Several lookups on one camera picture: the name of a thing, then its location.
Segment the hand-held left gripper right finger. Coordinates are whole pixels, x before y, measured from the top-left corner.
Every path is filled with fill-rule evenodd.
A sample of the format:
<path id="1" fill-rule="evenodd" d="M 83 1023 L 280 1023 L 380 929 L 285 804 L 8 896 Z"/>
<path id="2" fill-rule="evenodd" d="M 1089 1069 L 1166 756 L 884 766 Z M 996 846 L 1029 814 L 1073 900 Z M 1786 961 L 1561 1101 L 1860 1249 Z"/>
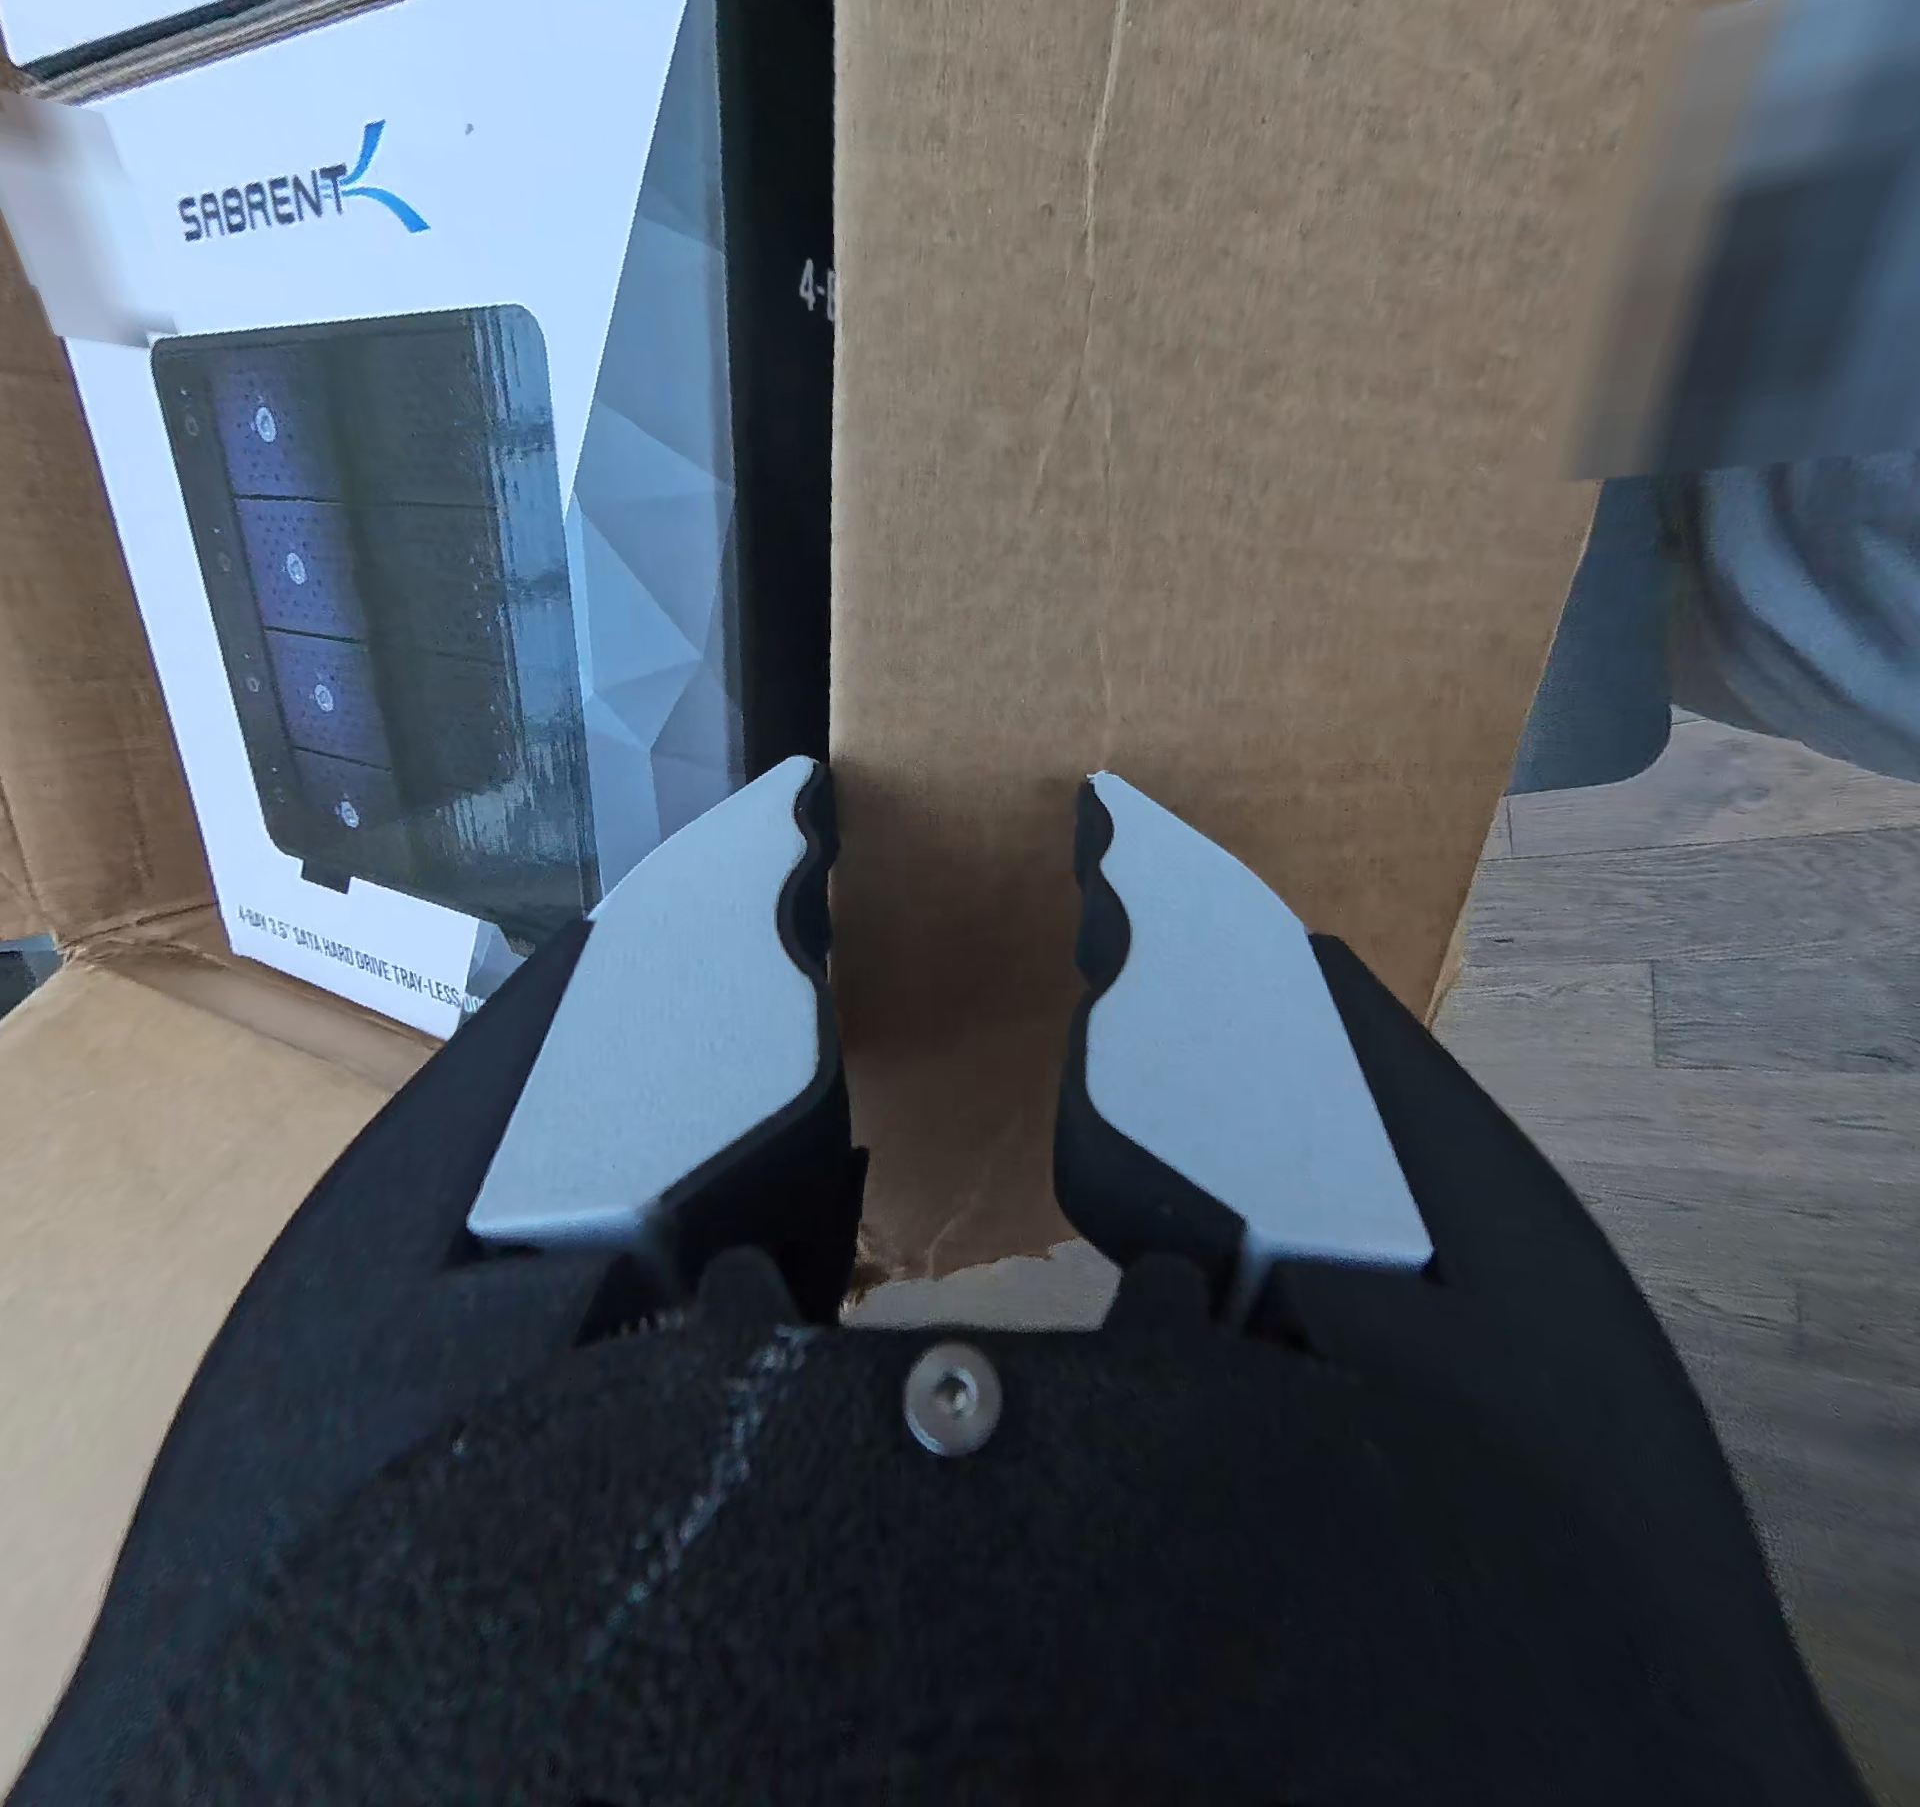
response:
<path id="1" fill-rule="evenodd" d="M 1297 916 L 1107 770 L 1071 870 L 1053 1191 L 1116 1267 L 1109 1327 L 1414 1319 L 1435 1247 Z"/>

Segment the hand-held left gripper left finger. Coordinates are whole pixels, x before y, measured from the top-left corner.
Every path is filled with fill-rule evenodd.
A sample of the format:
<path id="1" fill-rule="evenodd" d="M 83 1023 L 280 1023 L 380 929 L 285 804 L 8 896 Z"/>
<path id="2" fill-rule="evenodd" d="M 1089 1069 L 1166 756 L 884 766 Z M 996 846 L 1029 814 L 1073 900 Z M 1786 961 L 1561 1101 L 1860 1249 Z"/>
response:
<path id="1" fill-rule="evenodd" d="M 654 1295 L 763 1251 L 804 1319 L 850 1293 L 865 1153 L 830 987 L 825 764 L 790 758 L 593 908 L 491 1163 L 479 1243 L 628 1253 Z"/>

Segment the brown cardboard box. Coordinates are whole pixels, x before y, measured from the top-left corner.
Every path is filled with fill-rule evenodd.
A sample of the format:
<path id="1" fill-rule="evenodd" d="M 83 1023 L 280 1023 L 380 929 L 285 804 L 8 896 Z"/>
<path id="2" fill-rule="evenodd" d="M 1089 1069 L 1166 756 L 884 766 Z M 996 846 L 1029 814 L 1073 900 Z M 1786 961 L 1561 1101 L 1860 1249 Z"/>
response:
<path id="1" fill-rule="evenodd" d="M 1736 0 L 835 0 L 834 951 L 862 1277 L 1067 1239 L 1073 788 L 1427 1017 L 1594 516 L 1619 150 Z M 300 1197 L 419 1035 L 227 957 L 59 344 L 4 258 L 4 1783 Z"/>

